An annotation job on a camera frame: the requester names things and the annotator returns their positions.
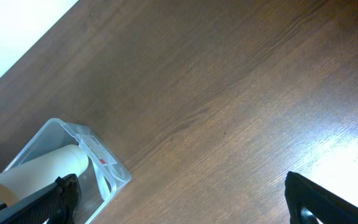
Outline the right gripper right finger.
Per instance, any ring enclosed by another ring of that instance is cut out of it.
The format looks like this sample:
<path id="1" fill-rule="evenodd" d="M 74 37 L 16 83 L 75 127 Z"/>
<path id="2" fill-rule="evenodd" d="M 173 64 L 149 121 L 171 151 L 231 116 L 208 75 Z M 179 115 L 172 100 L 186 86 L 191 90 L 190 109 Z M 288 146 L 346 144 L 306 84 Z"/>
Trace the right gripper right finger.
<path id="1" fill-rule="evenodd" d="M 290 223 L 358 223 L 358 207 L 296 172 L 285 179 Z"/>

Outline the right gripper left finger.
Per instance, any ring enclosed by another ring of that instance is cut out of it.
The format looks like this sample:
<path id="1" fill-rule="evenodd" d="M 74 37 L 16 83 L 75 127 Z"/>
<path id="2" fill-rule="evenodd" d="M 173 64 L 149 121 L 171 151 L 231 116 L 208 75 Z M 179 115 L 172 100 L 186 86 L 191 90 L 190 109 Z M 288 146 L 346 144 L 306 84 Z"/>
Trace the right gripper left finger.
<path id="1" fill-rule="evenodd" d="M 81 200 L 76 174 L 57 177 L 52 184 L 0 210 L 0 223 L 72 224 Z"/>

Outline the cream plastic cup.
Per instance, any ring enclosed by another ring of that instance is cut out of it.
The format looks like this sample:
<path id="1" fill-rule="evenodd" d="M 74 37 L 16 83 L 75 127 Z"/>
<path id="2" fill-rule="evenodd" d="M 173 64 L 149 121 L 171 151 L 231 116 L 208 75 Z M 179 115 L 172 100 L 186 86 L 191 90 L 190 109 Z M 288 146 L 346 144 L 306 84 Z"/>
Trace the cream plastic cup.
<path id="1" fill-rule="evenodd" d="M 0 173 L 0 201 L 11 206 L 53 183 L 57 177 L 81 175 L 89 165 L 85 151 L 67 145 Z"/>

